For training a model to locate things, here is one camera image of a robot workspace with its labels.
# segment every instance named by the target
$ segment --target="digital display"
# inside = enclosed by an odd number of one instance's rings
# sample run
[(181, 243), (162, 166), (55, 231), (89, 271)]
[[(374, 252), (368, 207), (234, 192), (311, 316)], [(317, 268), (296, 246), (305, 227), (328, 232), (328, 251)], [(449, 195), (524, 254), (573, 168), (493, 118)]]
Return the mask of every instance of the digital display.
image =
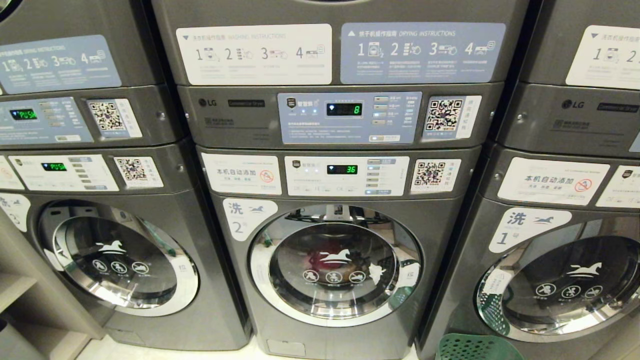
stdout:
[(67, 167), (63, 163), (42, 163), (45, 171), (67, 171)]
[(34, 120), (38, 117), (33, 109), (16, 109), (9, 110), (14, 120)]
[(358, 165), (327, 165), (326, 173), (328, 175), (356, 175)]
[(362, 116), (362, 103), (331, 103), (326, 105), (326, 116)]

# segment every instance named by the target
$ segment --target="green laundry basket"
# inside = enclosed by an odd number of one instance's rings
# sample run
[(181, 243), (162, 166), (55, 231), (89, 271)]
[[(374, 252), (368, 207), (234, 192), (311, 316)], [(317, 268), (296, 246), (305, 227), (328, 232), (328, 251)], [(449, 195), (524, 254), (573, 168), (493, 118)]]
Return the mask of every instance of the green laundry basket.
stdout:
[(436, 360), (524, 360), (518, 350), (498, 336), (446, 334)]

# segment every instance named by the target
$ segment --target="drying instructions label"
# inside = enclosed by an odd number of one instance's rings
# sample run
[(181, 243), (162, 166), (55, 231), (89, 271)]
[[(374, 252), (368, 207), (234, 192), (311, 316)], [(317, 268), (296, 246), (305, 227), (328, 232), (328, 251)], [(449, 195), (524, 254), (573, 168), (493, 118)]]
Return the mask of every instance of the drying instructions label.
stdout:
[(192, 85), (327, 85), (329, 24), (211, 26), (175, 31)]
[(202, 153), (211, 189), (223, 193), (281, 195), (276, 156)]
[(0, 84), (8, 94), (122, 85), (102, 35), (0, 45)]
[(342, 26), (343, 84), (487, 83), (505, 25), (350, 22)]
[(9, 156), (29, 190), (117, 192), (118, 185), (101, 155)]
[(587, 205), (609, 170), (607, 164), (513, 158), (498, 197), (514, 201)]
[(640, 209), (640, 167), (618, 166), (596, 206)]
[(587, 27), (566, 83), (640, 90), (640, 29)]

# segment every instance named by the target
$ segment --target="white floor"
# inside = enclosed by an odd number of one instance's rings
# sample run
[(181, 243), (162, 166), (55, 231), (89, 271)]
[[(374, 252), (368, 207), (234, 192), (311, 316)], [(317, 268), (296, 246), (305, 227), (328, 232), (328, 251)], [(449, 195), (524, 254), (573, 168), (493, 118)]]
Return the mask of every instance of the white floor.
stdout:
[[(174, 351), (159, 350), (154, 348), (137, 347), (133, 345), (119, 344), (108, 335), (102, 340), (91, 340), (76, 360), (291, 360), (290, 357), (271, 356), (261, 352), (255, 338), (249, 345), (236, 351)], [(415, 350), (412, 348), (409, 355), (403, 360), (418, 360)]]

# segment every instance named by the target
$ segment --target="stacked washer dryer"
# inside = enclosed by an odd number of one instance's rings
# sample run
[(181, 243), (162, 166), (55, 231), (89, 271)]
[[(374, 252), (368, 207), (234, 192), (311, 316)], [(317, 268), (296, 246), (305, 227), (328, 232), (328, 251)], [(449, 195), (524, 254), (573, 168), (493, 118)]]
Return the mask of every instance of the stacked washer dryer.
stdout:
[[(521, 82), (418, 340), (589, 359), (640, 304), (640, 6), (544, 1)], [(461, 359), (481, 356), (460, 343)]]
[(114, 340), (242, 347), (250, 324), (142, 3), (0, 10), (0, 208)]
[(261, 349), (405, 356), (527, 2), (153, 5)]

